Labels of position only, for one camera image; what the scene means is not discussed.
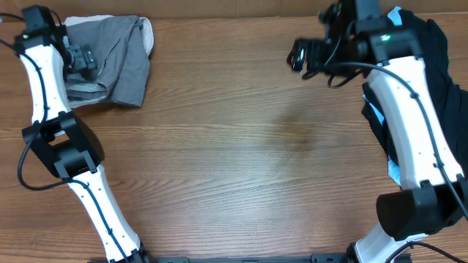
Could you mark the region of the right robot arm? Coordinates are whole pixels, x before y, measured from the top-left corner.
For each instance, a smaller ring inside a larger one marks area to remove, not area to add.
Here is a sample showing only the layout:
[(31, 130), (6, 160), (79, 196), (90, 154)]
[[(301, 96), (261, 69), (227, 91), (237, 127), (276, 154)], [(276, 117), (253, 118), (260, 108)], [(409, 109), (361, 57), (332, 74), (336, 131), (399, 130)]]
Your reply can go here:
[(401, 188), (377, 198), (370, 233), (342, 254), (312, 261), (409, 262), (409, 247), (467, 217), (467, 178), (432, 104), (423, 50), (416, 32), (391, 23), (378, 1), (339, 1), (319, 19), (325, 38), (296, 39), (287, 63), (306, 80), (319, 73), (367, 79), (396, 150)]

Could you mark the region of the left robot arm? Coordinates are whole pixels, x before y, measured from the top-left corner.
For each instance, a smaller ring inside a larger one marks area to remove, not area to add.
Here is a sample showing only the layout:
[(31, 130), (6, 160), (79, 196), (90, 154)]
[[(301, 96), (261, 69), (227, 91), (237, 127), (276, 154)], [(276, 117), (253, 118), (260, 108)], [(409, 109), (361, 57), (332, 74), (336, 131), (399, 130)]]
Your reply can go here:
[[(22, 131), (26, 146), (18, 163), (20, 184), (36, 191), (69, 186), (86, 209), (107, 262), (153, 262), (109, 187), (100, 141), (67, 100), (66, 75), (96, 69), (94, 54), (87, 46), (69, 43), (66, 26), (49, 8), (34, 5), (22, 13), (26, 28), (15, 37), (12, 49), (28, 74), (33, 114), (31, 125)], [(58, 182), (34, 187), (23, 179), (29, 151)]]

